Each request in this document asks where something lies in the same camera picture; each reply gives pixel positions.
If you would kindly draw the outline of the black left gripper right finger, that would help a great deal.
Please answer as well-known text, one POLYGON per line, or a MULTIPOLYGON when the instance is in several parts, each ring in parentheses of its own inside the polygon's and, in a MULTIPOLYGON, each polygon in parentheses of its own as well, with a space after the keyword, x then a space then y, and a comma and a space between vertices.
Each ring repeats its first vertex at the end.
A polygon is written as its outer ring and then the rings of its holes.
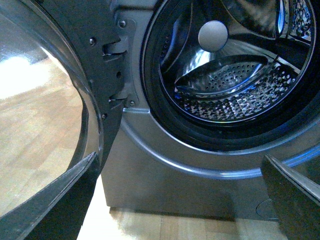
POLYGON ((278 217, 289 240, 320 238, 320 185, 267 154, 261 172, 278 217))

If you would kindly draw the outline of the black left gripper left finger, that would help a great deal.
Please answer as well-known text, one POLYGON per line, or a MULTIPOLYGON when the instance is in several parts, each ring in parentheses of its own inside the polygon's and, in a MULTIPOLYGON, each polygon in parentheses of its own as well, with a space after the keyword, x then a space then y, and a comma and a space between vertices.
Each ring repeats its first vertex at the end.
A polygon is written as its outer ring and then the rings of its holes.
POLYGON ((0 218, 2 240, 75 240, 100 174, 92 152, 0 218))

